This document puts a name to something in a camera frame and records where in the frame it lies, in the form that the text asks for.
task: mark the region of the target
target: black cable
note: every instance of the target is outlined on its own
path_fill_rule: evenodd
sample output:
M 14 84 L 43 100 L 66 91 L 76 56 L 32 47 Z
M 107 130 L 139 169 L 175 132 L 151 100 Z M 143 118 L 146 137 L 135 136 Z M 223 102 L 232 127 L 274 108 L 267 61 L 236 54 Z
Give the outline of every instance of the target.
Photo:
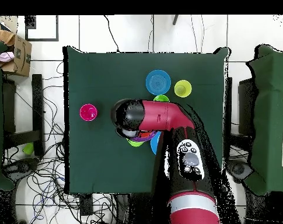
M 229 158 L 245 158 L 246 156 L 248 156 L 248 154 L 244 154 L 244 155 L 235 155 L 235 156 L 230 156 Z
M 193 30 L 193 35 L 194 35 L 194 39 L 195 39 L 195 47 L 196 47 L 196 52 L 198 52 L 198 50 L 197 50 L 197 42 L 196 42 L 196 36 L 195 36 L 194 27 L 193 27 L 193 20 L 192 20 L 192 15 L 191 15 L 191 24 L 192 24 L 192 30 Z
M 234 149 L 235 151 L 242 151 L 242 149 L 235 149 L 233 147 L 230 146 L 231 149 Z
M 114 39 L 114 37 L 113 37 L 113 35 L 112 35 L 112 32 L 111 32 L 111 30 L 110 30 L 110 23 L 109 23 L 109 20 L 108 20 L 108 18 L 106 17 L 106 15 L 104 15 L 104 17 L 105 17 L 106 20 L 108 21 L 108 29 L 109 29 L 109 32 L 110 32 L 111 37 L 112 37 L 112 39 L 113 39 L 113 41 L 114 41 L 114 43 L 115 43 L 115 45 L 116 45 L 116 47 L 117 47 L 116 52 L 120 52 L 120 50 L 118 49 L 118 45 L 116 44 L 116 41 L 115 41 L 115 39 Z
M 201 40 L 201 48 L 200 48 L 200 53 L 202 53 L 202 46 L 203 46 L 203 44 L 204 44 L 204 20 L 203 20 L 203 18 L 202 18 L 202 15 L 201 15 L 201 22 L 202 22 L 202 26 L 203 26 L 203 34 L 202 34 L 202 40 Z
M 239 152 L 239 150 L 237 150 L 237 149 L 235 149 L 235 148 L 233 148 L 233 147 L 230 147 L 230 148 L 233 149 L 234 151 L 236 151 L 237 153 L 239 153 L 240 155 L 248 155 L 248 152 L 245 153 L 245 154 L 242 154 L 242 153 Z
M 155 15 L 153 15 L 153 53 L 155 52 Z
M 152 31 L 149 33 L 149 37 L 148 37 L 148 51 L 149 51 L 149 41 L 151 40 L 151 34 L 152 34 L 152 32 L 153 32 L 153 29 L 152 29 Z
M 62 86 L 47 86 L 43 89 L 43 91 L 47 88 L 50 88 L 50 87 L 56 87 L 56 88 L 62 88 Z M 32 108 L 34 111 L 36 111 L 18 92 L 16 92 L 17 95 L 27 104 L 30 106 L 30 108 Z M 54 105 L 55 107 L 55 113 L 52 109 L 52 107 L 44 100 L 45 104 L 47 104 L 52 112 L 52 119 L 51 119 L 51 123 L 50 124 L 45 118 L 43 118 L 47 123 L 48 125 L 51 127 L 51 130 L 50 130 L 50 133 L 49 133 L 49 137 L 46 141 L 49 140 L 50 138 L 50 135 L 64 135 L 64 131 L 60 128 L 60 126 L 54 122 L 54 119 L 55 119 L 55 116 L 57 114 L 57 106 L 55 105 L 55 103 L 53 103 L 51 100 L 47 99 L 44 97 L 44 99 L 48 102 L 50 102 L 51 104 Z M 46 165 L 45 167 L 43 167 L 42 169 L 38 169 L 36 171 L 34 171 L 31 175 L 29 175 L 27 177 L 27 185 L 29 186 L 29 188 L 31 190 L 33 190 L 36 195 L 34 196 L 33 198 L 33 203 L 32 203 L 32 206 L 33 206 L 33 210 L 34 210 L 34 214 L 35 214 L 35 217 L 30 221 L 30 224 L 34 224 L 34 222 L 36 220 L 42 220 L 44 219 L 44 217 L 41 215 L 41 212 L 44 210 L 44 207 L 51 207 L 52 205 L 56 205 L 58 208 L 58 211 L 60 210 L 60 208 L 62 208 L 62 206 L 64 207 L 67 207 L 70 211 L 71 211 L 71 214 L 72 216 L 74 217 L 74 219 L 79 222 L 79 224 L 89 224 L 88 223 L 88 218 L 86 220 L 85 223 L 82 222 L 81 220 L 81 216 L 80 216 L 80 219 L 78 219 L 78 213 L 79 213 L 79 204 L 78 202 L 76 202 L 79 198 L 76 197 L 75 195 L 73 195 L 73 200 L 70 200 L 69 199 L 69 195 L 68 194 L 64 194 L 64 189 L 63 187 L 60 185 L 60 183 L 58 182 L 58 180 L 61 180 L 61 178 L 64 178 L 64 175 L 61 174 L 60 172 L 57 171 L 58 167 L 62 164 L 64 164 L 64 151 L 62 150 L 62 142 L 56 142 L 56 139 L 55 139 L 55 144 L 51 145 L 50 147 L 48 147 L 48 149 L 45 151 L 44 153 L 44 156 L 53 148 L 55 147 L 55 154 L 56 154 L 56 157 L 54 158 L 51 158 L 49 161 L 47 162 L 42 162 L 42 163 L 39 163 L 39 166 L 41 165 Z M 18 153 L 15 152 L 12 156 L 10 157 L 7 157 L 6 159 L 8 160 L 8 163 L 12 163 L 12 160 L 15 160 L 13 159 L 12 157 Z M 39 182 L 39 177 L 42 177 L 44 179 L 46 179 L 46 181 L 44 182 Z M 33 184 L 36 184 L 40 190 L 40 192 L 36 191 L 35 189 L 33 189 L 30 184 L 29 184 L 29 180 L 32 180 L 32 183 Z M 37 197 L 40 197 L 40 202 L 38 204 L 34 204 L 35 200 Z M 102 203 L 102 207 L 101 207 L 101 210 L 98 210 L 98 211 L 94 211 L 93 214 L 96 215 L 99 220 L 95 221 L 95 220 L 91 220 L 90 221 L 90 224 L 99 224 L 101 222 L 103 222 L 103 217 L 105 216 L 105 214 L 103 213 L 103 211 L 105 210 L 109 210 L 111 212 L 111 223 L 113 223 L 113 219 L 116 219 L 116 222 L 118 224 L 119 220 L 118 220 L 118 201 L 116 201 L 116 205 L 114 205 L 113 203 L 113 199 L 112 199 L 112 196 L 111 196 L 111 199 L 109 199 L 107 196 L 104 196 L 102 198 L 99 198 L 98 200 L 96 200 L 95 202 L 103 199 L 103 198 L 106 198 L 107 200 L 110 201 L 110 205 L 112 206 L 112 210 L 110 209 L 110 207 L 107 205 L 107 203 Z M 47 204 L 47 201 L 52 201 L 53 204 Z M 74 215 L 74 213 L 72 212 L 72 210 L 77 210 L 77 217 Z M 53 218 L 56 216 L 56 214 L 58 213 L 58 211 L 55 213 L 55 215 L 51 218 L 49 224 L 51 224 Z

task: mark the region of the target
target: pink cup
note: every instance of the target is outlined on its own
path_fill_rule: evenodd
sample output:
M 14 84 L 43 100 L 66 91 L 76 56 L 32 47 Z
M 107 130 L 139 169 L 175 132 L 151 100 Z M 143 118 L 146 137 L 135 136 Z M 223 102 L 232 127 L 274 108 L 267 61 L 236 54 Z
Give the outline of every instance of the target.
M 97 108 L 91 104 L 85 104 L 80 108 L 80 117 L 85 121 L 92 121 L 97 117 Z

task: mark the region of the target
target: table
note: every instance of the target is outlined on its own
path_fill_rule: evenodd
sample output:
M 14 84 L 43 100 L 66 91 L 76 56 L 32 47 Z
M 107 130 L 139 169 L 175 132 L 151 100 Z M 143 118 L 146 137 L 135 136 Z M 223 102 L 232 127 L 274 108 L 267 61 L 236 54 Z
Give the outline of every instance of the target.
M 150 71 L 162 69 L 172 80 L 166 93 L 171 102 L 194 107 L 201 117 L 222 164 L 224 60 L 228 49 L 214 54 L 82 53 L 64 47 L 66 187 L 74 193 L 146 193 L 152 189 L 155 155 L 150 143 L 132 147 L 115 133 L 110 109 L 118 100 L 152 100 L 145 87 Z M 188 80 L 189 97 L 174 94 L 174 84 Z M 97 107 L 98 116 L 86 122 L 82 105 Z

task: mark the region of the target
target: floor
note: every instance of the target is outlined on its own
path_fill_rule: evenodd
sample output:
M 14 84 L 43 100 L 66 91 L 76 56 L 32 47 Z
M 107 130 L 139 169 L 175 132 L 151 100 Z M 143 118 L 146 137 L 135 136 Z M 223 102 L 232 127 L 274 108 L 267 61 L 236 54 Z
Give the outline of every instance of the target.
M 212 53 L 219 47 L 229 47 L 231 55 L 228 62 L 228 75 L 233 78 L 232 89 L 232 122 L 237 124 L 239 113 L 237 109 L 237 86 L 241 80 L 251 78 L 249 68 L 245 62 L 254 57 L 254 48 L 259 44 L 271 44 L 274 48 L 283 51 L 283 15 L 179 15 L 175 26 L 172 25 L 174 15 L 108 15 L 111 32 L 120 51 L 130 52 L 175 52 L 175 53 Z M 104 16 L 58 16 L 58 41 L 43 39 L 57 38 L 55 16 L 36 16 L 36 29 L 28 30 L 31 41 L 32 61 L 29 78 L 12 76 L 15 80 L 18 93 L 31 105 L 31 74 L 42 74 L 44 88 L 50 85 L 63 85 L 60 77 L 63 73 L 62 46 L 73 46 L 84 52 L 106 53 L 116 51 L 116 45 L 109 33 L 107 20 Z M 18 17 L 18 35 L 25 37 L 25 18 Z M 51 87 L 44 91 L 44 96 L 57 105 L 58 111 L 55 122 L 64 130 L 64 98 L 61 87 Z M 48 105 L 44 106 L 46 120 L 51 121 L 52 113 Z M 15 110 L 16 131 L 32 130 L 32 109 L 16 96 Z M 50 127 L 45 123 L 45 136 L 48 138 Z M 237 125 L 232 125 L 232 132 L 237 133 Z M 50 135 L 46 148 L 58 141 L 62 135 Z M 55 156 L 51 150 L 46 158 Z M 22 151 L 15 155 L 16 159 L 24 156 Z M 235 184 L 228 175 L 232 191 L 235 196 L 236 207 L 241 220 L 244 219 L 246 199 L 244 189 Z M 34 183 L 34 178 L 28 180 L 32 189 L 40 189 Z M 18 187 L 16 207 L 18 219 L 28 223 L 34 217 L 34 205 L 39 205 L 35 199 L 36 192 L 23 179 Z M 41 213 L 43 216 L 34 224 L 48 224 L 54 216 L 57 207 L 49 203 Z M 56 220 L 51 224 L 79 224 L 68 208 L 61 209 Z

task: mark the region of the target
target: green cup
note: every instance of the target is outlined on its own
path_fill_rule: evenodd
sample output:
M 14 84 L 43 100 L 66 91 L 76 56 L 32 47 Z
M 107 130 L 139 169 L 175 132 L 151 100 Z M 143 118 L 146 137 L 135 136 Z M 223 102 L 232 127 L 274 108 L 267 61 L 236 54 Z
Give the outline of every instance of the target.
M 131 144 L 133 147 L 139 147 L 141 146 L 144 142 L 134 142 L 132 140 L 129 140 L 126 138 L 126 140 L 129 142 L 129 144 Z
M 170 102 L 166 95 L 160 94 L 153 98 L 155 102 Z

